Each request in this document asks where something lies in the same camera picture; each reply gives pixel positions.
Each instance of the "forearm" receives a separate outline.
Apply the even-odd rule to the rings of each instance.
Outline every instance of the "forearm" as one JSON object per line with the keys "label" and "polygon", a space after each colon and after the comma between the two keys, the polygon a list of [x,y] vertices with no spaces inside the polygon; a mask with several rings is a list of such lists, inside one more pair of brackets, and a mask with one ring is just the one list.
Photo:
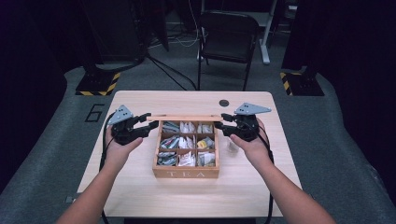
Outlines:
{"label": "forearm", "polygon": [[116,176],[115,171],[104,167],[57,223],[97,223]]}
{"label": "forearm", "polygon": [[257,167],[288,223],[335,223],[324,208],[274,165]]}

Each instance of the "black folding chair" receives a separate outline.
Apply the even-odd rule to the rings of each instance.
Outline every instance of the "black folding chair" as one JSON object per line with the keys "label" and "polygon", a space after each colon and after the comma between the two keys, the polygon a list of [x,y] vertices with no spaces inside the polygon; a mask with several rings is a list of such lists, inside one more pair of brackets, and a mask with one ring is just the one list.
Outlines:
{"label": "black folding chair", "polygon": [[204,12],[199,20],[200,48],[198,53],[198,90],[201,89],[201,60],[204,58],[230,63],[245,63],[244,87],[248,83],[259,24],[244,14],[221,11]]}

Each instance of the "gray carpet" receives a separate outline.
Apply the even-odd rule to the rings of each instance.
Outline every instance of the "gray carpet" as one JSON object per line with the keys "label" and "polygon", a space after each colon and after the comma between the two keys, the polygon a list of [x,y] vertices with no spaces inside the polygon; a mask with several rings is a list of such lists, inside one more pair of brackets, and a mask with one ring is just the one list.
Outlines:
{"label": "gray carpet", "polygon": [[[263,65],[257,48],[247,91],[273,94],[304,190],[333,215],[338,223],[396,223],[396,209],[380,177],[361,154],[343,126],[332,85],[318,75],[324,97],[288,96],[280,79],[281,62],[288,36],[277,34],[269,49],[271,64]],[[196,44],[170,44],[149,49],[152,57],[175,68],[196,83]],[[125,64],[108,64],[117,67]],[[212,62],[207,74],[234,74],[242,66]],[[65,74],[68,87],[58,110],[32,152],[0,196],[0,223],[53,223],[67,208],[66,196],[74,196],[113,94],[77,96],[75,88],[84,71]],[[183,87],[191,84],[170,72]],[[240,79],[203,75],[202,91],[240,91]],[[115,91],[183,91],[151,61],[121,73]],[[103,112],[98,122],[85,122],[93,105]],[[263,223],[266,214],[257,218]],[[122,223],[111,217],[110,223]],[[285,223],[274,217],[273,223]]]}

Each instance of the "gray triangular tracker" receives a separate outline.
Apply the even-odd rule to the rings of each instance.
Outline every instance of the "gray triangular tracker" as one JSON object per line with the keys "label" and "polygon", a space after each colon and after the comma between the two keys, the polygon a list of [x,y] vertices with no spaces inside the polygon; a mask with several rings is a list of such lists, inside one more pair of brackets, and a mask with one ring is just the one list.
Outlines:
{"label": "gray triangular tracker", "polygon": [[249,103],[243,103],[241,106],[239,106],[235,110],[235,114],[238,115],[254,115],[254,114],[260,114],[260,113],[267,113],[271,112],[270,107],[264,107],[260,105],[253,105]]}
{"label": "gray triangular tracker", "polygon": [[130,119],[133,116],[134,114],[125,105],[120,105],[113,117],[108,121],[108,124],[113,125],[123,120]]}

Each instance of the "wooden box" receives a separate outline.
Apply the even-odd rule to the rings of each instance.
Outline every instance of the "wooden box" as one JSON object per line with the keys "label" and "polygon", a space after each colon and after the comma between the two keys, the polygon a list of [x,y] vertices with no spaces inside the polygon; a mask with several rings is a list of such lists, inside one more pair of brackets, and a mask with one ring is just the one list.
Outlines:
{"label": "wooden box", "polygon": [[[221,121],[222,118],[219,116],[160,116],[151,117],[151,119],[159,120],[159,134],[156,144],[154,162],[152,165],[152,170],[157,178],[217,178],[219,177],[219,138],[218,130],[215,128],[214,121]],[[167,133],[163,128],[166,121],[171,121],[177,125],[183,123],[192,123],[195,127],[195,133]],[[206,125],[206,127],[211,127],[212,133],[198,133],[199,124]],[[183,137],[183,139],[190,138],[193,142],[192,148],[180,148],[178,143],[171,148],[163,147],[163,142],[170,138]],[[209,137],[214,142],[210,142],[206,138]],[[202,145],[198,147],[198,142],[205,139],[209,143],[213,143],[211,148],[202,148]],[[162,158],[159,157],[161,154],[174,154],[176,156],[175,165],[163,165],[161,162]],[[191,158],[195,157],[195,162],[191,162],[188,166],[182,166],[183,156]],[[203,166],[200,161],[204,161],[203,158],[207,156],[207,160],[211,160],[208,164],[209,166]]]}

